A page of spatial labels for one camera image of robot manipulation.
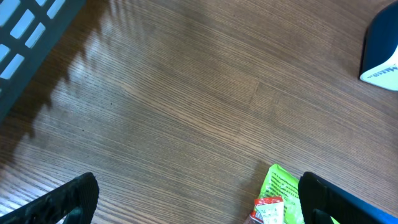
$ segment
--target green package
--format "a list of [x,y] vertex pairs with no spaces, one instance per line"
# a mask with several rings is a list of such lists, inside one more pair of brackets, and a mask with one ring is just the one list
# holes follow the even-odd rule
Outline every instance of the green package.
[[280,165],[274,164],[262,184],[259,198],[282,196],[284,199],[284,223],[304,224],[297,187],[299,180]]

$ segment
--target dark gray basket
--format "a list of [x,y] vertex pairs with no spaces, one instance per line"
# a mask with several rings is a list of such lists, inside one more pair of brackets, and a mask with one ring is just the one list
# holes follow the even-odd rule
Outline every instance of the dark gray basket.
[[0,122],[84,3],[0,0]]

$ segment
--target basket hole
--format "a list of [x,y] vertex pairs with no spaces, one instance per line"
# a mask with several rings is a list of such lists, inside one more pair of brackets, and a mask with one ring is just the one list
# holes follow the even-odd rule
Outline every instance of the basket hole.
[[4,44],[0,44],[0,62],[6,57],[8,52],[10,52],[10,49]]
[[25,30],[29,27],[30,23],[32,23],[35,16],[33,13],[27,9],[22,15],[22,17],[17,22],[17,25],[11,30],[11,35],[17,39],[19,39],[25,32]]
[[21,3],[19,0],[3,0],[0,3],[0,27],[5,25],[12,13],[17,9],[19,3]]
[[43,23],[39,23],[36,29],[33,31],[32,35],[30,35],[30,37],[27,39],[25,43],[26,47],[32,48],[36,44],[40,36],[43,34],[44,30],[45,26],[43,25]]
[[50,9],[47,11],[47,15],[50,19],[53,19],[55,15],[57,15],[58,11],[62,7],[65,0],[55,0],[54,3],[51,5]]
[[3,79],[10,79],[12,75],[15,73],[15,71],[18,69],[18,67],[21,65],[22,61],[24,60],[24,57],[22,55],[15,55],[15,57],[11,60],[11,62],[7,65],[6,69],[2,71],[0,78]]
[[39,4],[40,6],[43,6],[46,1],[47,0],[36,0],[37,4]]

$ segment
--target brown wooden surface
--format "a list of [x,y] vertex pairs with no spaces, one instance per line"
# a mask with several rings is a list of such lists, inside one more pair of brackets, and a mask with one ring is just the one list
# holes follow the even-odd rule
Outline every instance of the brown wooden surface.
[[0,128],[0,214],[93,172],[95,223],[242,223],[268,166],[398,215],[392,0],[87,0]]

